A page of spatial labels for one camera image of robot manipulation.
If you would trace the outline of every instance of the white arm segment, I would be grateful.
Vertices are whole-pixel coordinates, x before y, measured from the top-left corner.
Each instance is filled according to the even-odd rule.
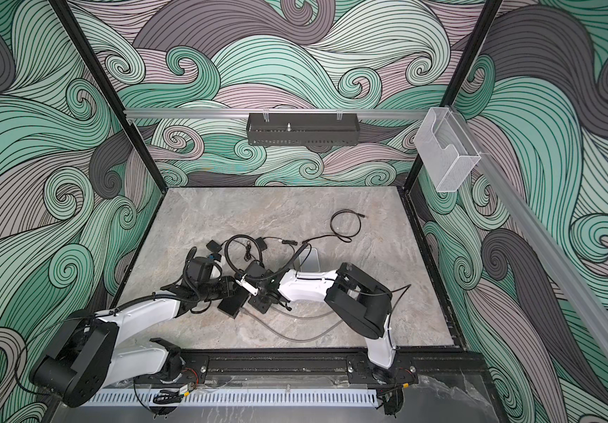
[[[290,301],[310,300],[324,302],[328,289],[337,278],[336,270],[322,273],[288,271],[280,281],[278,292]],[[393,364],[395,350],[389,341],[389,317],[384,320],[384,336],[379,339],[365,338],[367,358],[377,366],[388,369]]]
[[[119,380],[158,373],[167,357],[168,351],[155,343],[115,349],[102,388]]]
[[[163,291],[156,293],[170,294],[169,292]],[[149,326],[174,319],[179,310],[180,302],[177,300],[149,300],[119,311],[116,315],[98,317],[98,319],[113,321],[118,325],[118,336],[116,337],[116,345],[118,345]]]

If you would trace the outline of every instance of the gray stone surface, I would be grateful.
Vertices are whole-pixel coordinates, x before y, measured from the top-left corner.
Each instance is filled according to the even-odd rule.
[[[120,303],[150,294],[175,281],[187,252],[198,247],[207,255],[205,244],[222,242],[237,233],[253,237],[275,236],[301,241],[329,233],[329,219],[342,208],[365,214],[360,234],[350,244],[329,237],[311,243],[318,250],[322,271],[351,262],[390,289],[407,283],[412,287],[403,296],[392,319],[394,343],[399,345],[451,345],[452,339],[437,302],[433,286],[398,192],[394,187],[359,188],[175,188],[165,197],[156,221],[139,253]],[[357,219],[350,214],[335,218],[336,230],[355,232]],[[267,266],[275,270],[291,256],[292,249],[276,240],[267,241]],[[245,248],[232,243],[232,260],[245,267]],[[342,324],[310,343],[292,343],[268,332],[243,313],[233,320],[215,304],[206,313],[157,324],[126,341],[125,345],[161,337],[183,348],[266,348],[266,347],[361,347],[364,339]],[[292,314],[320,315],[329,311],[324,303],[296,302]],[[317,320],[296,320],[269,310],[261,315],[291,338],[306,339],[325,331],[339,318],[332,314]]]

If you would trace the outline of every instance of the wall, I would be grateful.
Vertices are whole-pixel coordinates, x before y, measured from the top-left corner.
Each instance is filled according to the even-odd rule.
[[[608,309],[608,0],[540,3],[496,18],[455,106]],[[608,361],[486,178],[437,194],[422,171],[418,189],[465,338],[510,419],[608,421]]]
[[[114,122],[46,0],[0,0],[0,422],[43,417],[13,372],[32,388],[41,330],[105,308],[158,203]]]
[[[518,0],[524,4],[531,0]],[[71,0],[126,108],[437,106],[484,0]],[[244,120],[139,122],[169,185],[402,185],[418,123],[252,147]]]

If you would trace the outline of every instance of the robotic arm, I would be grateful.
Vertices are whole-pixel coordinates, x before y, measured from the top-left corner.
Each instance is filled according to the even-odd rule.
[[[365,337],[369,360],[381,368],[391,367],[395,355],[388,328],[392,293],[358,267],[343,263],[338,270],[324,273],[273,274],[254,260],[244,274],[234,278],[220,276],[218,254],[194,255],[192,249],[179,285],[164,286],[165,291],[116,309],[79,310],[70,315],[71,320],[60,326],[32,368],[30,381],[60,394],[70,407],[87,402],[103,386],[142,374],[159,374],[173,381],[183,368],[179,347],[159,338],[137,347],[117,346],[149,326],[193,313],[199,302],[210,300],[221,300],[218,309],[233,318],[248,299],[262,313],[283,302],[325,301]]]

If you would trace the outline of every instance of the gray cable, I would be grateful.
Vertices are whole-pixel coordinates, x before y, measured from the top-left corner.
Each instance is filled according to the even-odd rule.
[[[323,336],[325,336],[328,332],[330,332],[335,327],[339,326],[341,324],[341,322],[342,322],[342,320],[336,322],[334,325],[330,326],[325,332],[323,332],[320,335],[316,335],[313,338],[309,338],[309,339],[294,339],[294,338],[290,338],[288,336],[285,336],[284,334],[281,334],[280,332],[277,332],[273,327],[267,325],[264,321],[262,321],[262,319],[260,319],[256,315],[250,313],[248,310],[241,309],[241,312],[243,312],[244,314],[247,314],[248,316],[250,316],[253,319],[257,320],[262,326],[264,326],[265,328],[267,328],[274,335],[277,335],[277,336],[283,338],[285,341],[290,341],[292,343],[310,343],[311,341],[315,341],[318,338],[322,338]]]
[[[315,319],[320,319],[320,318],[325,317],[325,316],[329,316],[329,315],[331,315],[331,314],[334,313],[334,310],[330,310],[330,311],[328,311],[325,314],[318,315],[318,316],[310,316],[309,317],[309,316],[295,316],[293,314],[289,314],[289,313],[286,313],[286,312],[281,311],[279,309],[276,309],[275,307],[272,310],[275,311],[276,313],[282,314],[283,316],[288,316],[288,317],[292,317],[293,319],[299,319],[299,320],[315,320]]]

